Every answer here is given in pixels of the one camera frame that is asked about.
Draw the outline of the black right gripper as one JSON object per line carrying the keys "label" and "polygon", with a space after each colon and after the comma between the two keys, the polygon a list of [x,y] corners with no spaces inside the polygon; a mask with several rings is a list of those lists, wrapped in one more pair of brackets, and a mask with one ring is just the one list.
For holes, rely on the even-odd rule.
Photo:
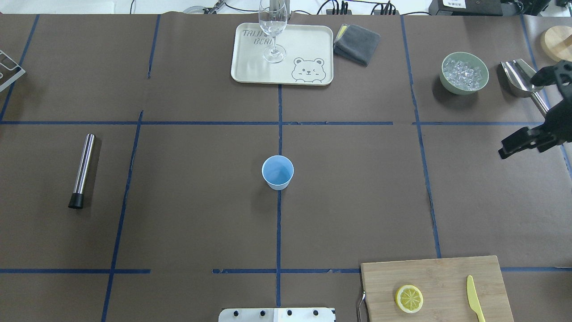
{"label": "black right gripper", "polygon": [[545,122],[539,128],[522,127],[502,140],[498,150],[501,159],[525,149],[537,149],[543,153],[556,145],[572,141],[572,107],[571,103],[561,101],[549,109]]}

